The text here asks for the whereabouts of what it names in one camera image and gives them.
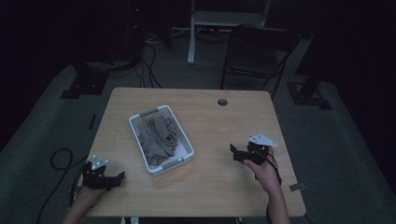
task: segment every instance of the gray carpet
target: gray carpet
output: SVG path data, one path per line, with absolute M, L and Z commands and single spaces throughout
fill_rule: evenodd
M 218 89 L 226 44 L 197 42 L 195 64 L 187 64 L 189 39 L 173 39 L 169 49 L 153 43 L 157 50 L 153 73 L 164 88 Z M 359 130 L 348 115 L 336 88 L 322 82 L 320 90 L 333 110 L 295 105 L 286 81 L 304 81 L 295 75 L 309 41 L 303 40 L 291 56 L 275 98 L 275 108 L 302 191 L 306 213 L 313 223 L 396 223 L 396 197 L 379 172 Z M 153 51 L 145 48 L 149 63 Z M 106 103 L 116 87 L 150 87 L 148 69 L 112 73 L 99 96 L 60 99 L 76 73 L 71 66 L 52 80 L 35 108 L 0 154 L 0 223 L 33 223 L 63 171 L 50 166 L 51 154 L 70 148 L 73 161 L 90 151 Z M 228 90 L 271 91 L 249 78 L 230 77 Z M 56 164 L 65 166 L 68 155 L 59 154 Z M 72 168 L 50 198 L 40 223 L 60 223 L 67 212 L 68 192 L 78 168 Z M 247 224 L 265 223 L 264 217 L 247 217 Z M 293 223 L 309 223 L 293 217 Z M 82 223 L 120 223 L 118 217 L 86 217 Z

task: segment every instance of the dark background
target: dark background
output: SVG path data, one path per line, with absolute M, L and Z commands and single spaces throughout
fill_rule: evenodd
M 228 11 L 255 11 L 262 5 L 262 1 L 244 1 L 243 7 L 240 1 L 196 2 L 196 9 Z M 134 25 L 147 24 L 166 39 L 168 28 L 189 26 L 189 1 L 127 4 L 122 0 L 0 0 L 1 149 L 53 77 L 76 57 L 111 63 L 138 53 L 134 41 L 126 44 L 125 27 L 131 31 Z M 298 73 L 321 76 L 337 87 L 394 191 L 395 11 L 388 0 L 273 0 L 266 23 L 312 37 Z

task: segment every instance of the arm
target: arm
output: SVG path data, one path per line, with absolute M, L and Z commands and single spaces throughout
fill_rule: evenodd
M 271 147 L 269 153 L 274 155 L 274 151 Z M 274 168 L 267 161 L 261 166 L 249 160 L 245 160 L 244 164 L 254 172 L 262 188 L 268 193 L 268 206 L 271 221 L 274 224 L 289 224 L 288 208 Z
M 62 224 L 78 224 L 88 209 L 99 202 L 104 192 L 105 189 L 82 189 L 64 217 Z

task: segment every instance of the wooden table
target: wooden table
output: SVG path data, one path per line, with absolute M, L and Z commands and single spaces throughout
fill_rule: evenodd
M 218 105 L 218 99 L 228 101 Z M 194 155 L 191 161 L 153 176 L 143 161 L 128 118 L 169 105 Z M 271 97 L 264 91 L 208 91 L 116 88 L 110 97 L 89 160 L 108 159 L 105 175 L 125 171 L 121 187 L 90 210 L 95 217 L 265 216 L 267 194 L 254 174 L 233 160 L 230 143 L 246 150 L 248 137 L 265 133 L 278 142 L 275 157 L 289 214 L 305 213 Z

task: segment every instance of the black chair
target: black chair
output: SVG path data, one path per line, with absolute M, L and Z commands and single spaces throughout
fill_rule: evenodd
M 271 96 L 274 100 L 286 60 L 299 42 L 300 36 L 292 31 L 250 24 L 235 26 L 230 34 L 220 88 L 223 89 L 229 73 L 265 79 L 263 85 L 277 76 Z

